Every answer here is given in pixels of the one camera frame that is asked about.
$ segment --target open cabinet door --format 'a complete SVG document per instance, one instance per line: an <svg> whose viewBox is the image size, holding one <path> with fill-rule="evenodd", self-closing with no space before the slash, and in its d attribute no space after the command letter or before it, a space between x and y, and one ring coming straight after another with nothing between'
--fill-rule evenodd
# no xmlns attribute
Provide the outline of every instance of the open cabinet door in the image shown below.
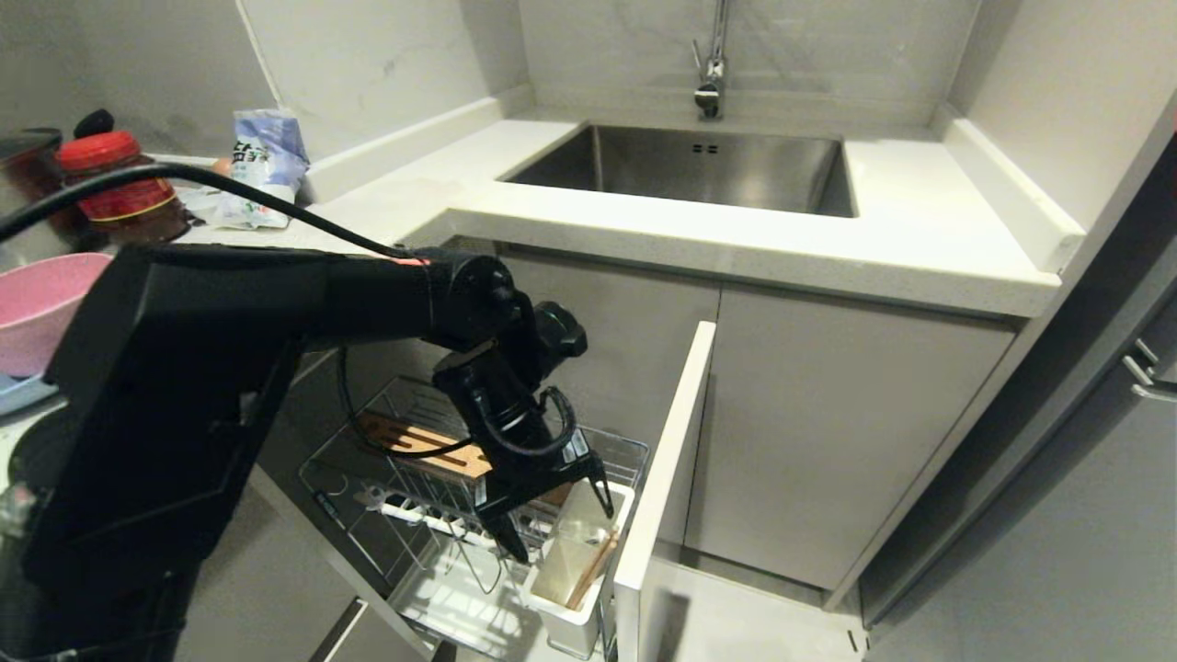
<svg viewBox="0 0 1177 662"><path fill-rule="evenodd" d="M654 556L683 544L716 325L700 322L613 576L619 662L654 662L673 596Z"/></svg>

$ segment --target black robotic arm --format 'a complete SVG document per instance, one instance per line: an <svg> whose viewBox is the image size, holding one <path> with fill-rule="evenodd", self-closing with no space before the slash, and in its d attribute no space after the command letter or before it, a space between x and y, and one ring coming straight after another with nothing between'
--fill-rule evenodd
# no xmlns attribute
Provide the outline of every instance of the black robotic arm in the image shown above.
<svg viewBox="0 0 1177 662"><path fill-rule="evenodd" d="M48 369L68 404L9 463L21 505L0 545L0 653L169 660L302 353L399 338L452 350L434 384L491 462L476 512L504 550L526 560L508 514L559 484L590 478L612 511L600 459L568 443L571 405L545 391L565 419L553 435L534 397L584 330L533 307L498 259L128 247Z"/></svg>

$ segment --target red jar lid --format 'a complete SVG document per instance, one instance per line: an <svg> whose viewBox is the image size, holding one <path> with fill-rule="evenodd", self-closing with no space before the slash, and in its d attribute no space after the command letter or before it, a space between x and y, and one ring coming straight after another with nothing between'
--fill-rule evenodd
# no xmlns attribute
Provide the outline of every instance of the red jar lid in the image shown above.
<svg viewBox="0 0 1177 662"><path fill-rule="evenodd" d="M139 155L139 143L127 131L99 133L61 146L58 160L65 170L89 170Z"/></svg>

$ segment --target drawer handle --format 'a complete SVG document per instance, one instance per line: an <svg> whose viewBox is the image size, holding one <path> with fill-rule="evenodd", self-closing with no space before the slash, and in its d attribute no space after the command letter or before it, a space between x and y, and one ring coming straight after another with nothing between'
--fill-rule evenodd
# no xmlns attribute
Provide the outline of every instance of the drawer handle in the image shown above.
<svg viewBox="0 0 1177 662"><path fill-rule="evenodd" d="M355 623L359 622L360 616L364 615L366 609L367 601L358 597L353 600L347 605L347 609L344 609L343 616L331 627L331 631L327 633L322 643L319 644L319 648L314 650L314 654L311 655L307 662L331 662L331 658L339 651L339 647L344 644L344 640L352 633L352 628L355 627Z"/></svg>
<svg viewBox="0 0 1177 662"><path fill-rule="evenodd" d="M1177 403L1177 384L1172 382L1165 382L1163 379L1152 378L1152 369L1141 368L1137 363L1136 357L1129 355L1123 359L1124 366L1128 371L1132 373L1136 378L1136 384L1132 384L1132 392L1141 396L1142 398L1149 398L1152 400L1161 400L1168 403Z"/></svg>

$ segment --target stainless steel sink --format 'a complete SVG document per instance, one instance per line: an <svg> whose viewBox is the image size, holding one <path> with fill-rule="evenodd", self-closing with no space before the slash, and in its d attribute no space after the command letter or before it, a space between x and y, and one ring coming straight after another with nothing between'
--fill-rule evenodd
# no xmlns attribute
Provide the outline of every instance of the stainless steel sink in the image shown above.
<svg viewBox="0 0 1177 662"><path fill-rule="evenodd" d="M820 138L588 126L504 179L740 207L856 216L842 144Z"/></svg>

